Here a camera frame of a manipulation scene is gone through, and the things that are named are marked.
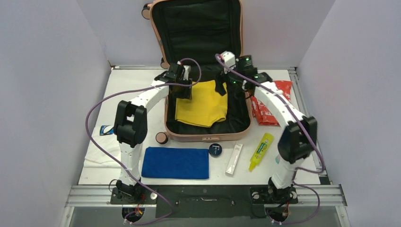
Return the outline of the small white teal bottle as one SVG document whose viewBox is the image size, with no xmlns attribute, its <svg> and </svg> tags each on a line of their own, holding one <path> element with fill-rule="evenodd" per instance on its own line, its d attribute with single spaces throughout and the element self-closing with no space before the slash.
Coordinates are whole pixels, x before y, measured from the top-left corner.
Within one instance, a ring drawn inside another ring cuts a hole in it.
<svg viewBox="0 0 401 227">
<path fill-rule="evenodd" d="M 275 161 L 276 161 L 277 164 L 279 164 L 279 163 L 280 163 L 280 160 L 281 160 L 281 155 L 278 154 L 278 155 L 276 156 L 276 158 L 275 158 Z"/>
</svg>

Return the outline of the aluminium frame rail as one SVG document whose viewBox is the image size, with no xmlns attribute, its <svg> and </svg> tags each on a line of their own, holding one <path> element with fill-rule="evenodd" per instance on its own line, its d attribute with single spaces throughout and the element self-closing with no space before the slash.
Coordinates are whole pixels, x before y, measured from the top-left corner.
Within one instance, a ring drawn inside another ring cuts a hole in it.
<svg viewBox="0 0 401 227">
<path fill-rule="evenodd" d="M 145 87 L 151 83 L 153 78 L 163 72 L 162 69 L 151 69 L 137 67 L 132 69 L 112 70 L 106 85 L 105 97 L 111 94 Z M 221 142 L 223 154 L 218 158 L 210 157 L 209 167 L 216 175 L 207 181 L 195 180 L 173 180 L 173 179 L 147 179 L 142 182 L 146 185 L 181 186 L 181 185 L 257 185 L 267 184 L 267 173 L 272 167 L 273 145 L 262 160 L 254 173 L 250 173 L 249 158 L 263 133 L 273 134 L 274 139 L 279 137 L 278 126 L 260 126 L 252 118 L 251 132 L 247 133 L 240 142 L 242 148 L 240 159 L 233 177 L 224 174 L 225 166 L 231 156 L 235 142 Z M 60 227 L 296 227 L 297 225 L 282 225 L 275 223 L 271 225 L 269 218 L 251 218 L 248 216 L 233 218 L 164 218 L 148 225 L 136 226 L 125 222 L 122 217 L 122 205 L 110 203 L 112 187 L 108 184 L 120 174 L 115 168 L 116 162 L 107 162 L 111 166 L 100 167 L 99 164 L 90 164 L 85 160 L 84 167 L 78 182 L 78 186 L 72 186 L 67 205 L 64 210 Z M 313 183 L 308 185 L 313 188 L 320 198 L 318 213 L 309 221 L 303 222 L 299 227 L 342 227 L 349 226 L 348 216 L 345 211 L 346 201 L 340 185 L 320 184 L 317 175 L 300 171 L 296 176 L 299 184 Z M 309 217 L 317 208 L 316 194 L 310 189 L 297 187 L 297 204 L 290 204 L 290 215 L 287 221 L 303 220 Z"/>
</svg>

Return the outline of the blue folded towel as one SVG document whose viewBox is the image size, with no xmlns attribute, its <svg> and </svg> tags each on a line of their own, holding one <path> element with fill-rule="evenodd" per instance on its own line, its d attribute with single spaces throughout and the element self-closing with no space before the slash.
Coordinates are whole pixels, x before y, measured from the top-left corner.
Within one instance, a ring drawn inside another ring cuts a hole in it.
<svg viewBox="0 0 401 227">
<path fill-rule="evenodd" d="M 145 178 L 209 179 L 209 151 L 204 148 L 148 147 L 141 176 Z"/>
</svg>

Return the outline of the yellow cloth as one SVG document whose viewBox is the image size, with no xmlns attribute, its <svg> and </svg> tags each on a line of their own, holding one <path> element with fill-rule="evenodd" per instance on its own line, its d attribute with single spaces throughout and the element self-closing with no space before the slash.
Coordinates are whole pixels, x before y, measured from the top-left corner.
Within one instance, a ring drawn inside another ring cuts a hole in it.
<svg viewBox="0 0 401 227">
<path fill-rule="evenodd" d="M 214 80 L 200 82 L 192 87 L 192 99 L 177 99 L 175 120 L 188 125 L 210 128 L 226 120 L 228 94 L 215 91 Z"/>
</svg>

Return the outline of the pink open suitcase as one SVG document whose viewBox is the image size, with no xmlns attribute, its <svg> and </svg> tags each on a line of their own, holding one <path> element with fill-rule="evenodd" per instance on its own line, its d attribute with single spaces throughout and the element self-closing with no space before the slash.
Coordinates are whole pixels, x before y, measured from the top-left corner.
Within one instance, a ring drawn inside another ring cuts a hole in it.
<svg viewBox="0 0 401 227">
<path fill-rule="evenodd" d="M 143 6 L 142 16 L 150 20 L 166 69 L 171 63 L 192 58 L 190 78 L 202 84 L 215 81 L 222 72 L 215 54 L 243 54 L 243 11 L 239 0 L 156 0 Z M 194 126 L 175 118 L 177 99 L 165 101 L 168 136 L 179 142 L 239 140 L 250 130 L 252 108 L 245 92 L 227 84 L 226 119 L 210 127 Z"/>
</svg>

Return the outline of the yellow green bottle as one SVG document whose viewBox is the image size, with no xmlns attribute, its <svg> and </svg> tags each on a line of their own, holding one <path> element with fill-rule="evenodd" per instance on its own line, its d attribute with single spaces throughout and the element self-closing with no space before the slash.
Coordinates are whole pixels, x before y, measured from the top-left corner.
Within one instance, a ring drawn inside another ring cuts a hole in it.
<svg viewBox="0 0 401 227">
<path fill-rule="evenodd" d="M 252 172 L 256 166 L 258 166 L 262 160 L 262 158 L 264 157 L 265 153 L 267 152 L 267 150 L 269 149 L 270 145 L 272 144 L 274 140 L 274 137 L 272 134 L 270 133 L 265 133 L 259 143 L 259 145 L 257 146 L 257 148 L 255 149 L 252 157 L 250 158 L 250 165 L 248 170 L 250 172 Z"/>
</svg>

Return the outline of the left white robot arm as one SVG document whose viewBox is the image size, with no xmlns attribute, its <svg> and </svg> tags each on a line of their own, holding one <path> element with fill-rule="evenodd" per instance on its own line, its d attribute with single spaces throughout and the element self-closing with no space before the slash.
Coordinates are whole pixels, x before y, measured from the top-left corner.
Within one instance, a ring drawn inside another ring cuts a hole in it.
<svg viewBox="0 0 401 227">
<path fill-rule="evenodd" d="M 140 183 L 139 157 L 148 133 L 148 112 L 169 93 L 189 98 L 192 84 L 190 72 L 191 67 L 180 61 L 172 64 L 167 71 L 154 78 L 150 87 L 130 101 L 122 100 L 117 105 L 113 129 L 120 147 L 122 167 L 116 182 L 116 194 L 128 203 L 142 200 L 146 190 Z"/>
</svg>

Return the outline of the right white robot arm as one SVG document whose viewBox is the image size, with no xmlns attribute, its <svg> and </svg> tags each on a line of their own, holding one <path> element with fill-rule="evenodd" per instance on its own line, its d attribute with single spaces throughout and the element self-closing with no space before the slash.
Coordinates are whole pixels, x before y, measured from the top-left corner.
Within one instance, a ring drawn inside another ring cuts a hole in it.
<svg viewBox="0 0 401 227">
<path fill-rule="evenodd" d="M 278 155 L 268 181 L 267 196 L 272 202 L 291 199 L 291 188 L 298 170 L 319 174 L 319 170 L 301 165 L 317 151 L 317 120 L 298 111 L 278 89 L 267 73 L 258 73 L 250 55 L 237 58 L 232 52 L 216 54 L 223 67 L 223 78 L 243 90 L 250 90 L 278 121 L 282 135 L 278 141 Z"/>
</svg>

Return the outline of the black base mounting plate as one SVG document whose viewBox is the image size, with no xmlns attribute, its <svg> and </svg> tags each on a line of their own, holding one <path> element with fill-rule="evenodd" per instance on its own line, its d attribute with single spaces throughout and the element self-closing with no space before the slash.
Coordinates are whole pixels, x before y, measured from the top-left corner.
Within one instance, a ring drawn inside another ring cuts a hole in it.
<svg viewBox="0 0 401 227">
<path fill-rule="evenodd" d="M 122 205 L 130 221 L 154 212 L 156 218 L 265 218 L 280 214 L 288 204 L 297 204 L 294 187 L 275 190 L 269 185 L 151 186 L 123 192 L 114 187 L 112 205 Z"/>
</svg>

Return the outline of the round dark blue tin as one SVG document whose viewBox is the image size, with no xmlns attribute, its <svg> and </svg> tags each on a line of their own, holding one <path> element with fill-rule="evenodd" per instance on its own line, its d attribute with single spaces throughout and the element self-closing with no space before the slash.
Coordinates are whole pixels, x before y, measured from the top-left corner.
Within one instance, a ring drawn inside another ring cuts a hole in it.
<svg viewBox="0 0 401 227">
<path fill-rule="evenodd" d="M 223 148 L 218 143 L 213 143 L 209 146 L 209 154 L 212 157 L 219 157 L 222 154 Z"/>
</svg>

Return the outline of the white toothpaste tube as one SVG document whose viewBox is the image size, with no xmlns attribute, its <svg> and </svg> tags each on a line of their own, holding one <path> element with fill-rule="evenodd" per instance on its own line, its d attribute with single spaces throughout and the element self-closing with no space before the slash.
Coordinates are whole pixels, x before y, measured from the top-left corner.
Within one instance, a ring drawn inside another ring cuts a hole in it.
<svg viewBox="0 0 401 227">
<path fill-rule="evenodd" d="M 232 176 L 234 174 L 235 167 L 239 160 L 239 156 L 240 156 L 242 148 L 243 148 L 243 144 L 240 144 L 240 143 L 235 144 L 235 146 L 232 150 L 232 154 L 231 154 L 230 160 L 228 162 L 226 171 L 225 171 L 225 175 Z"/>
</svg>

